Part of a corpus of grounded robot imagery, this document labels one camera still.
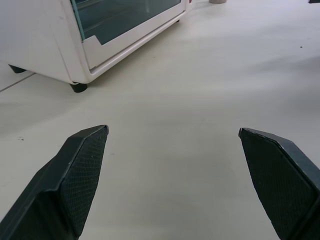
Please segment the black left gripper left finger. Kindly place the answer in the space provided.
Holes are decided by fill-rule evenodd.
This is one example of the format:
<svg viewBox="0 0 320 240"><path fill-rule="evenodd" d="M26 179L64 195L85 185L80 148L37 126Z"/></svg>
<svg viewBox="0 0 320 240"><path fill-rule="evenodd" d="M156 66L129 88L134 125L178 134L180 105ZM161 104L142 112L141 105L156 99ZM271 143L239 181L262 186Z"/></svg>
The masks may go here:
<svg viewBox="0 0 320 240"><path fill-rule="evenodd" d="M2 240L77 240L99 183L107 125L83 129L36 172L0 222Z"/></svg>

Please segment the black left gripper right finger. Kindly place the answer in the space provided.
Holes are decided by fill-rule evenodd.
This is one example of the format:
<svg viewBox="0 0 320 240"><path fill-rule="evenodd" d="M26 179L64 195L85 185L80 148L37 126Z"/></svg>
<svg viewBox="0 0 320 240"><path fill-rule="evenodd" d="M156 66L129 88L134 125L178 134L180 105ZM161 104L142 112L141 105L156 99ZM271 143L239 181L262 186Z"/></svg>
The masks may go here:
<svg viewBox="0 0 320 240"><path fill-rule="evenodd" d="M281 240L320 238L320 170L290 140L241 128L241 140L258 198Z"/></svg>

